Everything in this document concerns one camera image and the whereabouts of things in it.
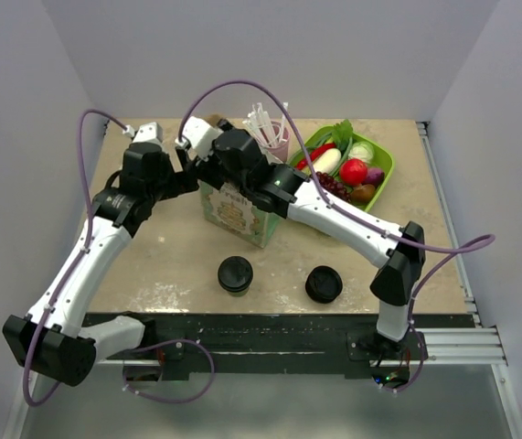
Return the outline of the printed paper takeout bag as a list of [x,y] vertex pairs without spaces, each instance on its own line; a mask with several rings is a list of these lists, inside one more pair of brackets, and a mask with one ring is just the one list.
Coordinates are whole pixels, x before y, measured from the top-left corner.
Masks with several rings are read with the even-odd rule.
[[199,194],[207,221],[257,247],[268,244],[280,222],[279,216],[256,208],[231,184],[215,189],[200,182]]

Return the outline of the black plastic cup lid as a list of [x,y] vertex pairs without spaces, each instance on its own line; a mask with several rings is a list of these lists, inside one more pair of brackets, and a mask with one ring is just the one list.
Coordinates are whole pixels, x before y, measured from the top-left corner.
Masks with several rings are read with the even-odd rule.
[[250,262],[241,256],[230,256],[218,267],[218,283],[238,287],[250,286],[253,280],[253,269]]

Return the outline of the green paper coffee cup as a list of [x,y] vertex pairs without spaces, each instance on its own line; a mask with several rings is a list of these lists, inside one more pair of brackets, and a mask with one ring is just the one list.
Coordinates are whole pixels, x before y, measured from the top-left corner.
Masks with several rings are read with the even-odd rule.
[[235,296],[235,297],[244,296],[250,289],[250,287],[248,285],[243,285],[243,286],[238,286],[238,287],[222,285],[222,288],[228,294]]

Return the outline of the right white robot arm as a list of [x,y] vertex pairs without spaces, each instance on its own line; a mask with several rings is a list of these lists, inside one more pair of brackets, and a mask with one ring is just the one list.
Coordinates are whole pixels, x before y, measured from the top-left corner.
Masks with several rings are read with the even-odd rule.
[[376,350],[396,359],[407,349],[412,290],[425,262],[420,225],[401,227],[327,196],[306,174],[269,162],[242,129],[203,124],[176,144],[194,153],[198,179],[215,188],[230,183],[257,209],[310,226],[365,257],[378,270],[370,285],[379,300]]

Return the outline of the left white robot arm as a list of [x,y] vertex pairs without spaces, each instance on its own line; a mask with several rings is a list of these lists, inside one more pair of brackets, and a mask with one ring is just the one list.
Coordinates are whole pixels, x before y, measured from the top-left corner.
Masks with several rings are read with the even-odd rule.
[[82,323],[113,261],[128,245],[154,205],[197,190],[197,179],[185,149],[176,154],[181,171],[154,143],[133,142],[124,151],[121,170],[93,199],[92,219],[58,277],[25,316],[9,316],[2,333],[17,363],[66,384],[79,385],[93,365],[128,350],[138,359],[157,348],[151,317],[123,313],[92,327]]

